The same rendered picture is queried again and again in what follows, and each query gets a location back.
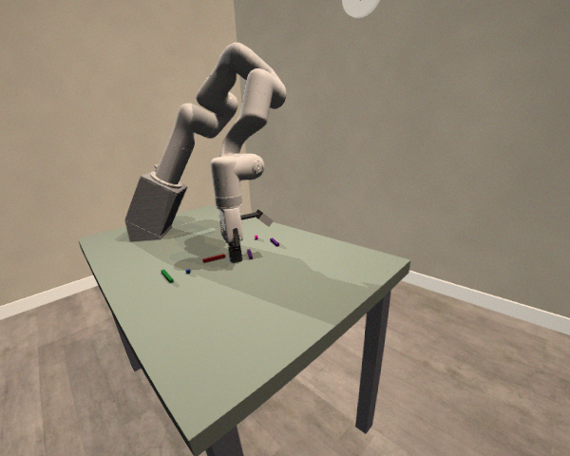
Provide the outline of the red rod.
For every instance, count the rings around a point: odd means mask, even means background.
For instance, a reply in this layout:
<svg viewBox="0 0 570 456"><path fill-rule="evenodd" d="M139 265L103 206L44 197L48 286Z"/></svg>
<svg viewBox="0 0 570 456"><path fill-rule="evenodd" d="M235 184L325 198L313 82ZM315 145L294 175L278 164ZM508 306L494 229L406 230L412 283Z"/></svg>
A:
<svg viewBox="0 0 570 456"><path fill-rule="evenodd" d="M212 257L204 258L204 259L203 259L203 263L210 262L210 261L214 261L214 260L218 260L218 259L222 259L222 258L225 258L225 254L219 255L219 256L212 256Z"/></svg>

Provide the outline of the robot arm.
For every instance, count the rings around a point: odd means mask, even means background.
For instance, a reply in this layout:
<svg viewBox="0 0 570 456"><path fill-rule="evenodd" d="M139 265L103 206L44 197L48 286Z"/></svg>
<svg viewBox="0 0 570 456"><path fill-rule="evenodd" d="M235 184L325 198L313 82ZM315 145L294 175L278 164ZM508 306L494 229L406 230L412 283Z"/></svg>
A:
<svg viewBox="0 0 570 456"><path fill-rule="evenodd" d="M197 92L198 104L213 114L194 104L179 108L159 167L155 164L156 171L150 174L154 181L181 188L181 175L195 146L194 133L215 138L237 112L238 99L229 92L237 74L246 80L239 116L223 140L220 157L224 158L212 159L211 171L216 206L229 208L242 204L240 181L260 177L264 162L255 154L239 154L240 149L265 126L270 108L284 104L286 88L275 72L241 43L233 43L221 53L216 67Z"/></svg>

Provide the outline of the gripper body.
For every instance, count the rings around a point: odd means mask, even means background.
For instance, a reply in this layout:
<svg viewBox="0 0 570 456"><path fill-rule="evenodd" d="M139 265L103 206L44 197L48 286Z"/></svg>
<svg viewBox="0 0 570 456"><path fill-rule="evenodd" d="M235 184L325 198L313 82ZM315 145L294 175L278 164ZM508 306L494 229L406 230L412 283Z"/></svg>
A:
<svg viewBox="0 0 570 456"><path fill-rule="evenodd" d="M243 240L242 224L239 211L240 206L242 206L242 204L229 208L219 208L216 206L216 208L219 209L221 234L225 242L228 244L229 242L232 242L232 239L234 239L233 229L235 228L237 228L237 233L239 234L240 241Z"/></svg>

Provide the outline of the green rod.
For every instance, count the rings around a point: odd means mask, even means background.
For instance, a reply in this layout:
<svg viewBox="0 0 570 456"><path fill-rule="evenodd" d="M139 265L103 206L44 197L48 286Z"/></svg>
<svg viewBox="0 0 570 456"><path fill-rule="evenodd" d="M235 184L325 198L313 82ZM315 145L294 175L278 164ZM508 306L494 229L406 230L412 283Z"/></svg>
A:
<svg viewBox="0 0 570 456"><path fill-rule="evenodd" d="M169 281L169 283L173 283L174 280L173 278L163 269L161 270L161 273L163 274L163 276Z"/></svg>

